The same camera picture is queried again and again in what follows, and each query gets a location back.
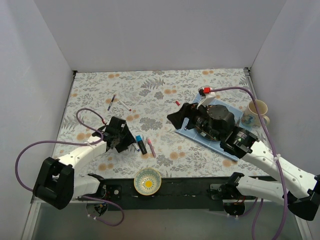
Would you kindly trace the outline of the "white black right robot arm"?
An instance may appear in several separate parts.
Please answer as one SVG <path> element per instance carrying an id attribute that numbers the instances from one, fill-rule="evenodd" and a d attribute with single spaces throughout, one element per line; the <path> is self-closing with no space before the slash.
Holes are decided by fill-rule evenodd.
<path id="1" fill-rule="evenodd" d="M 219 142 L 228 154 L 255 165 L 274 178 L 263 181 L 234 172 L 216 193 L 221 198 L 237 199 L 254 196 L 286 206 L 296 216 L 306 221 L 314 220 L 320 206 L 320 177 L 305 172 L 272 151 L 250 131 L 236 125 L 235 116 L 224 105 L 199 106 L 184 103 L 179 111 L 167 119 L 175 129 L 197 129 L 210 140 Z"/>

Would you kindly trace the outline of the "white blue marker pen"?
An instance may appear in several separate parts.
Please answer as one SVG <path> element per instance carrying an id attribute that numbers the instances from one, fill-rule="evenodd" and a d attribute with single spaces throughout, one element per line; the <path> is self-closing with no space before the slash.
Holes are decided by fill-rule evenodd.
<path id="1" fill-rule="evenodd" d="M 136 150 L 137 152 L 140 151 L 140 148 L 138 147 L 138 145 L 137 145 L 136 143 L 133 143 L 132 145 L 133 145 L 133 147 L 135 148 L 135 150 Z"/>

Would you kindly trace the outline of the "black blue highlighter pen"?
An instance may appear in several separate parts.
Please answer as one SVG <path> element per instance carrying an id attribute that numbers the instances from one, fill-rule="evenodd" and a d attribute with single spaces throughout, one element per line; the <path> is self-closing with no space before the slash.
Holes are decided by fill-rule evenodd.
<path id="1" fill-rule="evenodd" d="M 146 150 L 146 147 L 145 147 L 145 144 L 144 144 L 142 137 L 140 135 L 136 135 L 135 139 L 136 139 L 136 143 L 137 143 L 142 155 L 147 154 L 148 152 Z"/>

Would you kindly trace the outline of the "white red marker pen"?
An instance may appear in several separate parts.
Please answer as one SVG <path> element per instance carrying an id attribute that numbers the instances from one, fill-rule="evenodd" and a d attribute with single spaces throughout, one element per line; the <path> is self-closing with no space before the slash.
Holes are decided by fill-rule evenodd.
<path id="1" fill-rule="evenodd" d="M 118 102 L 129 112 L 132 111 L 132 109 L 130 107 L 128 107 L 123 101 L 121 101 L 120 99 L 118 100 Z"/>

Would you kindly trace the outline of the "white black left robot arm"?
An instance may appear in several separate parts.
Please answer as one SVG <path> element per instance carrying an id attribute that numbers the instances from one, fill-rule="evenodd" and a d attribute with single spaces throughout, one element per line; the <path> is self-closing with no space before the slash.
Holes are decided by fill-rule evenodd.
<path id="1" fill-rule="evenodd" d="M 77 174 L 95 158 L 109 150 L 121 153 L 135 143 L 135 138 L 124 119 L 113 116 L 107 125 L 92 133 L 88 141 L 73 151 L 57 159 L 46 158 L 40 168 L 33 194 L 62 210 L 73 199 L 86 196 L 95 200 L 103 199 L 107 194 L 107 184 L 102 176 L 89 173 Z"/>

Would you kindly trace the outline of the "pink marker pen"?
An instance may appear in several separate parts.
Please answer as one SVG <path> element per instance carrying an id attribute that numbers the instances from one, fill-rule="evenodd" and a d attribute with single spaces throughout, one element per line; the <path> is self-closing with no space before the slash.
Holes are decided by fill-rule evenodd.
<path id="1" fill-rule="evenodd" d="M 154 149 L 154 147 L 153 147 L 153 145 L 152 145 L 152 142 L 151 142 L 151 140 L 150 140 L 149 137 L 147 138 L 147 144 L 149 145 L 149 148 L 150 148 L 150 150 L 151 150 L 152 156 L 153 156 L 154 158 L 156 158 L 157 155 L 156 155 L 155 149 Z"/>

